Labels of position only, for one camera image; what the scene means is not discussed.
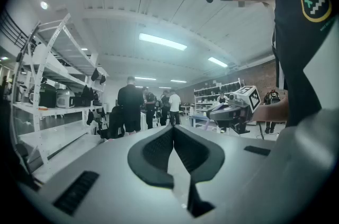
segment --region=brick wall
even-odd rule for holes
[[[238,78],[245,81],[245,85],[254,85],[257,87],[261,101],[263,102],[264,96],[266,93],[272,89],[276,89],[275,86],[275,61],[269,61],[258,66],[236,71],[235,73],[228,74],[219,78],[214,78],[205,82],[201,82],[189,87],[178,89],[177,94],[181,98],[182,103],[194,103],[194,89],[201,89],[206,87],[205,83],[208,83],[208,86],[212,84],[213,80],[216,80],[218,83],[227,84],[235,82]],[[281,99],[286,97],[287,92],[279,91]]]

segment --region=white ceiling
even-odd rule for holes
[[[271,52],[273,18],[268,8],[253,4],[237,8],[215,0],[29,0],[42,23],[62,19],[68,12],[69,30],[112,79],[129,75],[195,83],[225,70],[208,61],[211,56],[229,66],[241,66]],[[40,1],[49,4],[39,8]],[[40,32],[46,41],[53,30]],[[152,34],[187,45],[185,51],[139,40]],[[139,82],[151,85],[151,82]]]

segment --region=man in white shirt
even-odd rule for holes
[[[169,97],[168,102],[171,105],[171,109],[169,110],[169,113],[171,114],[171,125],[174,125],[174,118],[175,124],[180,124],[179,106],[181,104],[181,100],[174,89],[171,89],[171,96]]]

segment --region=shorts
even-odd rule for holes
[[[125,129],[126,129],[126,132],[128,133],[132,133],[134,131],[140,131],[141,130],[140,118],[139,120],[125,121]]]

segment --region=fluorescent light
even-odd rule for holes
[[[220,65],[221,67],[224,67],[224,68],[227,67],[227,64],[225,64],[224,62],[221,62],[221,61],[218,60],[218,59],[215,59],[214,57],[210,57],[208,60],[214,62],[215,64]]]
[[[182,45],[180,43],[177,43],[177,42],[174,42],[174,41],[171,41],[171,40],[166,40],[166,39],[163,39],[163,38],[158,38],[158,37],[155,37],[153,35],[148,35],[148,34],[140,33],[139,40],[144,40],[144,41],[149,41],[149,42],[161,44],[161,45],[172,47],[172,48],[175,48],[175,49],[178,49],[178,50],[182,50],[182,51],[187,48],[186,45]]]
[[[171,80],[171,82],[187,83],[187,81]]]
[[[146,77],[135,77],[135,79],[156,80],[156,79],[154,79],[154,78],[146,78]]]
[[[44,1],[42,1],[42,2],[40,3],[40,6],[41,6],[44,10],[48,9],[48,4],[47,4],[46,2],[44,2]]]

